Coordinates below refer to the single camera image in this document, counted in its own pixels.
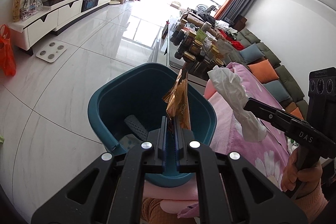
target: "cushion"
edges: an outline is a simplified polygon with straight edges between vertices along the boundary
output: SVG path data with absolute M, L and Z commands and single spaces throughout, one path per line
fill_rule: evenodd
M 277 58 L 277 56 L 263 42 L 260 42 L 256 45 L 258 49 L 264 54 L 266 59 L 269 60 L 273 68 L 279 66 L 278 64 L 281 63 L 281 60 L 279 60 L 279 58 Z
M 239 53 L 244 58 L 246 64 L 250 64 L 260 57 L 264 57 L 264 54 L 258 49 L 257 44 L 253 44 L 241 50 Z
M 302 114 L 301 114 L 301 112 L 300 112 L 300 110 L 299 110 L 298 107 L 295 108 L 295 110 L 293 110 L 293 111 L 291 112 L 291 114 L 292 114 L 293 116 L 298 117 L 299 119 L 303 120 Z
M 293 112 L 297 108 L 297 105 L 294 102 L 291 102 L 288 107 L 285 108 L 287 113 Z
M 252 45 L 240 32 L 237 34 L 236 41 L 239 41 L 245 48 Z
M 294 102 L 301 101 L 305 96 L 300 89 L 299 85 L 293 78 L 293 76 L 288 72 L 284 65 L 275 69 L 275 72 L 280 78 L 280 81 L 285 86 L 286 90 L 288 91 L 289 95 L 293 98 Z
M 305 120 L 307 120 L 308 104 L 305 100 L 296 102 L 296 105 L 299 107 L 299 110 Z
M 263 85 L 278 102 L 282 102 L 290 98 L 290 95 L 279 80 L 274 80 Z
M 293 102 L 292 97 L 290 97 L 287 100 L 284 100 L 282 102 L 280 102 L 279 104 L 282 106 L 283 109 L 285 109 L 286 107 L 288 107 L 291 103 Z
M 254 60 L 250 65 L 259 63 L 259 62 L 264 61 L 264 60 L 266 60 L 265 57 L 260 57 L 260 58 L 258 58 L 257 60 Z
M 233 51 L 231 53 L 229 53 L 225 58 L 224 58 L 224 62 L 226 64 L 228 63 L 231 63 L 231 62 L 235 62 L 235 63 L 238 63 L 238 64 L 241 64 L 243 65 L 244 67 L 246 67 L 248 70 L 249 67 L 246 65 L 245 61 L 244 61 L 244 58 L 240 55 L 239 51 L 236 50 L 234 47 L 233 48 Z
M 268 60 L 261 61 L 257 64 L 248 65 L 248 67 L 250 68 L 254 77 L 257 78 L 262 84 L 279 79 Z
M 251 33 L 248 29 L 242 29 L 240 33 L 245 37 L 251 44 L 259 43 L 260 39 Z

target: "orange cushion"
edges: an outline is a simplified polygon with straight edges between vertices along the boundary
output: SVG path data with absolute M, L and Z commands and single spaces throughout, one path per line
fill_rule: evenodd
M 293 116 L 295 116 L 295 117 L 298 117 L 298 118 L 301 119 L 301 120 L 304 120 L 304 118 L 302 117 L 302 114 L 301 114 L 301 112 L 300 112 L 300 110 L 299 110 L 298 107 L 295 108 L 295 110 L 293 110 L 293 111 L 291 112 L 291 114 L 292 114 Z
M 248 66 L 255 78 L 262 84 L 267 84 L 271 81 L 278 80 L 279 76 L 272 68 L 268 60 L 261 61 L 257 64 Z

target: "teal bucket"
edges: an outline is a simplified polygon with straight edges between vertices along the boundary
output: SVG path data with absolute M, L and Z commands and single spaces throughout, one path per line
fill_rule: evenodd
M 146 63 L 131 69 L 97 90 L 88 105 L 90 125 L 106 149 L 113 155 L 127 153 L 119 140 L 132 131 L 124 119 L 135 115 L 152 131 L 161 127 L 167 104 L 162 97 L 173 87 L 177 74 L 158 63 Z M 188 85 L 191 128 L 195 139 L 210 145 L 217 118 L 212 105 L 191 85 Z M 177 187 L 188 182 L 193 174 L 176 170 L 175 146 L 167 134 L 167 161 L 163 174 L 146 174 L 146 180 L 160 187 Z

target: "flower pattern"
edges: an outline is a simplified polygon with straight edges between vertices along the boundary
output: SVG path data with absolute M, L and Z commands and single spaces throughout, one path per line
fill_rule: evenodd
M 265 176 L 267 177 L 276 187 L 281 189 L 281 180 L 283 174 L 280 175 L 280 161 L 278 160 L 274 163 L 274 152 L 269 151 L 269 153 L 264 153 L 264 161 L 260 158 L 255 160 L 255 167 Z

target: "pink blanket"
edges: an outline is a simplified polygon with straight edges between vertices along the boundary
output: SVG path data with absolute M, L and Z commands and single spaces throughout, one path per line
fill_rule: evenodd
M 241 83 L 250 97 L 282 109 L 266 88 L 243 65 L 230 63 L 227 68 L 241 77 Z M 226 155 L 232 151 L 239 152 L 280 188 L 283 169 L 289 157 L 284 133 L 270 123 L 263 122 L 269 130 L 265 140 L 258 143 L 245 142 L 240 123 L 211 82 L 208 82 L 204 96 L 212 104 L 217 115 L 217 127 L 210 144 L 212 150 Z M 161 202 L 161 208 L 167 213 L 178 213 L 179 217 L 184 218 L 199 215 L 195 178 L 176 188 L 161 188 L 145 182 L 143 196 L 164 199 Z

